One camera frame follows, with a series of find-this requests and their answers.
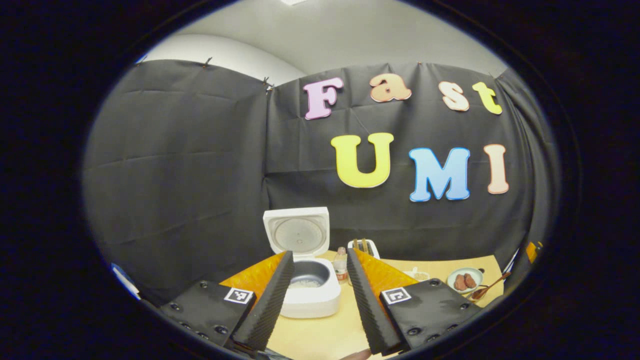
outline small bottle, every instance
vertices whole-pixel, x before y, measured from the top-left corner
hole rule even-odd
[[[333,268],[335,269],[335,276],[338,278],[338,282],[344,284],[349,277],[347,273],[347,249],[343,246],[338,248],[338,253],[333,259]]]

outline plate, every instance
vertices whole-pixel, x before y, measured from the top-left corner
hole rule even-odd
[[[475,288],[469,288],[469,289],[462,290],[462,291],[457,290],[456,288],[453,287],[453,284],[456,282],[456,276],[458,276],[458,275],[464,276],[465,274],[471,275],[471,277],[476,282],[476,287]],[[480,270],[478,270],[476,268],[460,268],[460,269],[457,269],[456,271],[452,272],[451,275],[449,275],[449,277],[447,278],[447,284],[453,290],[456,290],[458,293],[465,294],[465,293],[470,293],[471,291],[474,291],[474,290],[478,289],[478,286],[480,284],[482,284],[482,280],[483,280],[483,274],[480,272]]]

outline table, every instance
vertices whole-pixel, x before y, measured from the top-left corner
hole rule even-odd
[[[318,257],[333,261],[335,251],[328,251]],[[483,285],[491,285],[502,275],[494,256],[450,261],[392,259],[382,259],[382,261],[401,271],[412,271],[417,267],[418,271],[429,273],[432,279],[438,278],[444,282],[451,272],[463,267],[484,268]],[[353,295],[353,287],[348,283],[341,284],[340,287],[342,292],[337,313],[316,319],[292,319],[280,316],[267,347],[294,360],[339,360],[369,348]],[[487,306],[493,299],[502,295],[503,291],[501,281],[476,304],[480,307]],[[376,354],[370,359],[388,359],[393,356],[395,354],[388,356]]]

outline blue letter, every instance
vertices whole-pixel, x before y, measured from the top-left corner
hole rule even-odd
[[[469,197],[467,189],[467,159],[469,150],[463,147],[451,149],[444,168],[440,167],[438,159],[431,149],[418,148],[409,152],[409,157],[415,162],[415,191],[409,196],[411,201],[427,201],[431,194],[427,189],[431,183],[431,189],[436,199],[440,199],[447,184],[451,186],[447,192],[449,200],[463,200]]]

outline meat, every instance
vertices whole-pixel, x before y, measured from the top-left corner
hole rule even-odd
[[[473,289],[477,286],[476,282],[474,281],[474,278],[471,277],[471,275],[469,274],[465,274],[465,285],[467,285],[467,287],[470,289]]]
[[[462,275],[456,276],[456,282],[453,283],[453,287],[458,291],[466,290],[465,277]]]

